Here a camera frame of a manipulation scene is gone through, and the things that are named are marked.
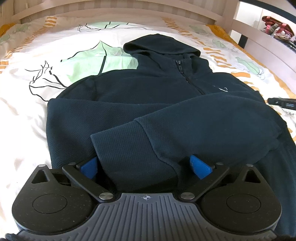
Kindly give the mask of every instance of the blue pad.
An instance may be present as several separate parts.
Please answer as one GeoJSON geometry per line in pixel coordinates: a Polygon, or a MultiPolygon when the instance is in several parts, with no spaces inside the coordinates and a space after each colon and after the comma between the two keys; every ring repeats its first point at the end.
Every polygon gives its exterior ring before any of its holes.
{"type": "Polygon", "coordinates": [[[205,178],[207,175],[212,173],[212,168],[208,166],[206,163],[198,159],[196,156],[190,156],[190,166],[200,179],[205,178]]]}
{"type": "Polygon", "coordinates": [[[98,158],[95,157],[80,167],[80,172],[89,179],[93,179],[98,173],[98,158]]]}

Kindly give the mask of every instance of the hoodie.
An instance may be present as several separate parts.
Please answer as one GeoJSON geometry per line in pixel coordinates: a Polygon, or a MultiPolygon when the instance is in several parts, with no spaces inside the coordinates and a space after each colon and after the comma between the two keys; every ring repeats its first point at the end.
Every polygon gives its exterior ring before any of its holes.
{"type": "Polygon", "coordinates": [[[256,164],[267,179],[274,174],[266,168],[270,155],[289,163],[283,170],[295,169],[295,144],[282,118],[258,91],[213,73],[199,50],[155,34],[124,51],[137,58],[137,69],[86,77],[48,102],[53,168],[98,157],[120,192],[186,186],[192,154],[229,166],[256,164]]]}

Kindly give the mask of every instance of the gray ribbed plate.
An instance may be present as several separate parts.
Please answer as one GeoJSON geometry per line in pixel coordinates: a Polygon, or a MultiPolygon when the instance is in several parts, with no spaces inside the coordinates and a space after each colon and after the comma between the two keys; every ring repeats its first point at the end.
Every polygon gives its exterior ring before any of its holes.
{"type": "Polygon", "coordinates": [[[72,231],[18,235],[33,241],[270,241],[276,237],[272,231],[240,236],[219,230],[194,204],[179,202],[172,194],[122,194],[115,202],[100,204],[87,222],[72,231]]]}

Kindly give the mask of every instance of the zipper pull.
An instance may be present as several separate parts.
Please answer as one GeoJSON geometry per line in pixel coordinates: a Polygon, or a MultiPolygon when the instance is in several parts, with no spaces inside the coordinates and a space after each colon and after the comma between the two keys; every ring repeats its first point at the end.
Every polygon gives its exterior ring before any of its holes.
{"type": "Polygon", "coordinates": [[[178,65],[178,69],[179,69],[180,73],[183,74],[184,72],[183,72],[183,69],[182,69],[181,61],[180,60],[176,60],[176,63],[178,65]]]}

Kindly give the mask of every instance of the hoodie sleeve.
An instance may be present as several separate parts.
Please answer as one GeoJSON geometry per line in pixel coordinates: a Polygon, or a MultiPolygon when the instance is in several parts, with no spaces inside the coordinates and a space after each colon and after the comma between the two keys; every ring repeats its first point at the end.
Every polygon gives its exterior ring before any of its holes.
{"type": "Polygon", "coordinates": [[[181,162],[197,154],[227,165],[256,163],[279,145],[277,113],[246,92],[195,97],[91,135],[120,191],[192,177],[181,162]]]}

